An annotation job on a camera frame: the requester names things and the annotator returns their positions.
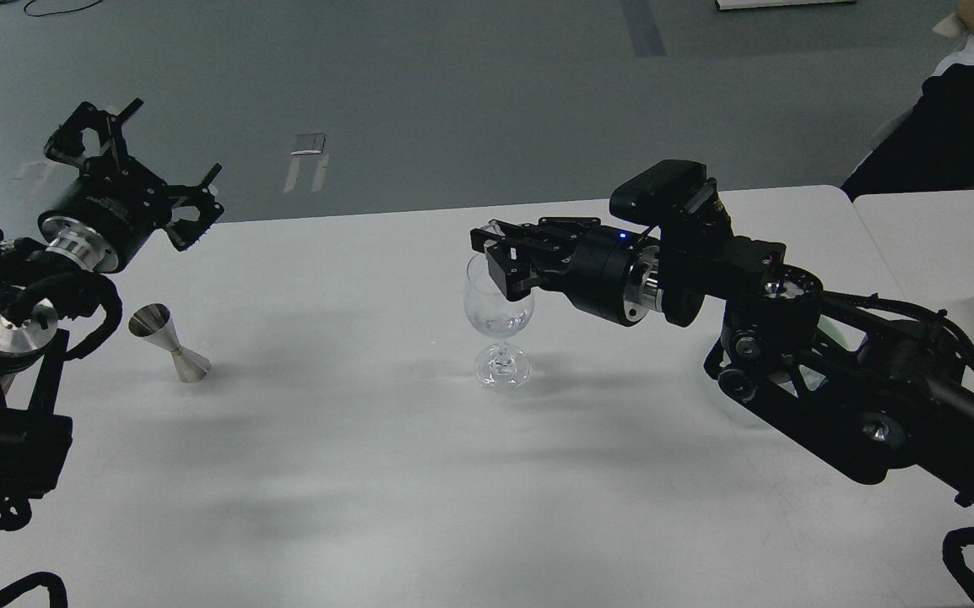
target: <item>person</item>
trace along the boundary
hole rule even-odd
[[[843,183],[851,200],[974,187],[974,0],[959,0],[956,15],[970,32],[963,49],[939,63],[903,123]]]

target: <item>silver metal joint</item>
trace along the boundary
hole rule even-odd
[[[773,300],[794,300],[796,297],[806,296],[806,288],[792,278],[785,277],[767,282],[764,296]]]
[[[82,270],[106,273],[116,269],[119,257],[104,237],[77,220],[53,215],[44,220],[41,231],[48,238],[47,251],[75,262]]]
[[[622,294],[626,318],[639,322],[649,311],[663,312],[663,290],[660,289],[660,247],[649,246],[637,255],[630,267],[630,281]]]
[[[0,316],[0,356],[24,357],[48,346],[56,334],[59,316],[51,301],[42,300],[33,307],[28,322],[16,326]]]

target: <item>glass stem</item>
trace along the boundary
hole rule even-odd
[[[495,353],[495,358],[491,361],[491,366],[497,372],[504,372],[513,365],[513,355],[510,354],[510,344],[506,341],[498,343],[498,351]]]

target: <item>water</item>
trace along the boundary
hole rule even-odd
[[[475,327],[480,334],[486,335],[487,338],[507,339],[513,338],[517,332],[525,328],[530,318],[530,312],[519,312],[516,316],[473,317],[469,320],[472,322],[472,327]]]

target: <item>gray floor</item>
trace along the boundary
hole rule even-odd
[[[136,96],[132,154],[179,183],[221,162],[225,220],[602,198],[663,158],[706,162],[722,189],[838,184],[955,45],[930,31],[953,5],[108,0],[32,19],[4,4],[0,226],[35,236],[70,182],[30,163],[80,101]],[[312,132],[324,178],[303,158],[283,192]]]

